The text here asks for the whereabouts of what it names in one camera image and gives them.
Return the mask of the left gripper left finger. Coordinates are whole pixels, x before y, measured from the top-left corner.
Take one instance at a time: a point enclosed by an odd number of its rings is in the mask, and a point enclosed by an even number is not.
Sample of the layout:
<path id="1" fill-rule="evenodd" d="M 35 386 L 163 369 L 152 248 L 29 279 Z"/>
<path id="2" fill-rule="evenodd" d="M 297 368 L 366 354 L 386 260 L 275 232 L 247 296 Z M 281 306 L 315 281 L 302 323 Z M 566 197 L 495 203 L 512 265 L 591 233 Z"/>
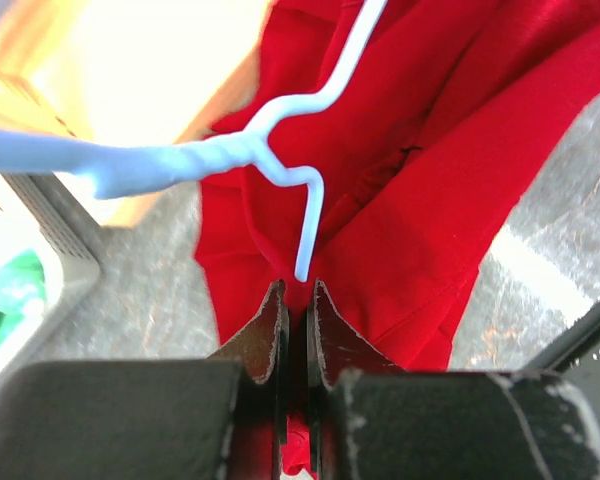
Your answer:
<path id="1" fill-rule="evenodd" d="M 239 361 L 255 383 L 266 383 L 276 364 L 280 333 L 288 326 L 284 293 L 284 282 L 273 282 L 254 317 L 209 359 Z"/>

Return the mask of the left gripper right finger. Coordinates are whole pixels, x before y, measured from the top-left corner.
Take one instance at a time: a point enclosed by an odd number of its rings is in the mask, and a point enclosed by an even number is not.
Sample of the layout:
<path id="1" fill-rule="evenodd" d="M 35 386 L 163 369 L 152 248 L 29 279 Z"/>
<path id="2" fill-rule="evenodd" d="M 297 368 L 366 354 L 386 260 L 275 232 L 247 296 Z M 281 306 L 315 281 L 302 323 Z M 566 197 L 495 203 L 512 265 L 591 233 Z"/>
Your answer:
<path id="1" fill-rule="evenodd" d="M 310 389 L 331 390 L 344 370 L 401 373 L 338 312 L 322 280 L 317 280 L 307 310 L 307 375 Z"/>

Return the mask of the light blue wire hanger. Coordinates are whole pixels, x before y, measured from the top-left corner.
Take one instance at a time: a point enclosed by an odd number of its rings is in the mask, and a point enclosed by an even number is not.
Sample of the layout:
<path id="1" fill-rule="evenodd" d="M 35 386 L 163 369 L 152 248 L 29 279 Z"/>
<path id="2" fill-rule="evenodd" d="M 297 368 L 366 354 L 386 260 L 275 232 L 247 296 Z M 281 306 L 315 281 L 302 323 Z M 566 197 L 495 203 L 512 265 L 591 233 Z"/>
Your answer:
<path id="1" fill-rule="evenodd" d="M 304 282 L 324 202 L 324 180 L 314 167 L 284 166 L 270 148 L 268 137 L 282 120 L 322 112 L 341 96 L 385 7 L 383 1 L 363 3 L 333 71 L 319 91 L 268 101 L 238 132 L 176 145 L 114 147 L 0 130 L 0 172 L 68 173 L 94 198 L 108 200 L 155 193 L 253 165 L 273 185 L 304 185 L 308 190 L 294 269 L 295 278 Z"/>

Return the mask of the red skirt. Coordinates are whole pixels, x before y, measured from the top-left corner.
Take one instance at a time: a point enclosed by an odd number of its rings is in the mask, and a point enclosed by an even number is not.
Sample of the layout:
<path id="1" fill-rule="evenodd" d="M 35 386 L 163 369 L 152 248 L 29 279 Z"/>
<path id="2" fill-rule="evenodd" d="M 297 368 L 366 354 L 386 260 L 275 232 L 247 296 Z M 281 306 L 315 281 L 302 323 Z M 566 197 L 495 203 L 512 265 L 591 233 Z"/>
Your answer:
<path id="1" fill-rule="evenodd" d="M 318 91 L 363 2 L 275 1 L 258 90 L 211 132 Z M 600 1 L 388 1 L 340 98 L 269 136 L 285 166 L 325 183 L 310 280 L 293 276 L 304 187 L 277 188 L 251 166 L 200 185 L 194 259 L 220 342 L 279 279 L 296 327 L 317 277 L 389 359 L 446 369 L 492 239 L 599 93 Z"/>

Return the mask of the green white cloth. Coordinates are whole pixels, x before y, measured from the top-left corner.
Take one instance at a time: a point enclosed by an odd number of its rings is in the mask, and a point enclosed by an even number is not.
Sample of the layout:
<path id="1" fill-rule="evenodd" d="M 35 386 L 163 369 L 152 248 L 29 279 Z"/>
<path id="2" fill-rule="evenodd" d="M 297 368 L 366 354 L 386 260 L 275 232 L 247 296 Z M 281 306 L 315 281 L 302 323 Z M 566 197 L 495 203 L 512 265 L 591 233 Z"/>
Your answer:
<path id="1" fill-rule="evenodd" d="M 0 346 L 20 324 L 42 317 L 46 298 L 43 265 L 33 249 L 0 263 Z"/>

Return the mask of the white laundry basket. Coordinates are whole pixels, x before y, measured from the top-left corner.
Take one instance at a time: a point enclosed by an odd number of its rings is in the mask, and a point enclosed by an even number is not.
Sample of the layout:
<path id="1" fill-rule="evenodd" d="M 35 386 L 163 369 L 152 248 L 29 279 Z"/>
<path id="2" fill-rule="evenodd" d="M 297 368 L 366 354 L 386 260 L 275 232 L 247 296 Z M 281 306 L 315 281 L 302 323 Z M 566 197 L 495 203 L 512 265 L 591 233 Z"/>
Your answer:
<path id="1" fill-rule="evenodd" d="M 26 249 L 33 249 L 43 265 L 44 311 L 40 319 L 16 327 L 0 348 L 53 332 L 100 275 L 95 258 L 32 180 L 0 174 L 0 263 Z"/>

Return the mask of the wooden clothes rack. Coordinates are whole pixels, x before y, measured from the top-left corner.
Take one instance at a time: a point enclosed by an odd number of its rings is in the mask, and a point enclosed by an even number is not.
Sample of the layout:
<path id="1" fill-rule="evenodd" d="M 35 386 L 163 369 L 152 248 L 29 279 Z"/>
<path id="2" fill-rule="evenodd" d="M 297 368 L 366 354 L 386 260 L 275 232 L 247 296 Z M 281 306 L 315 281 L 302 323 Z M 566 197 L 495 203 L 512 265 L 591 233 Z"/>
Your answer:
<path id="1" fill-rule="evenodd" d="M 199 139 L 258 83 L 266 1 L 0 1 L 0 129 Z"/>

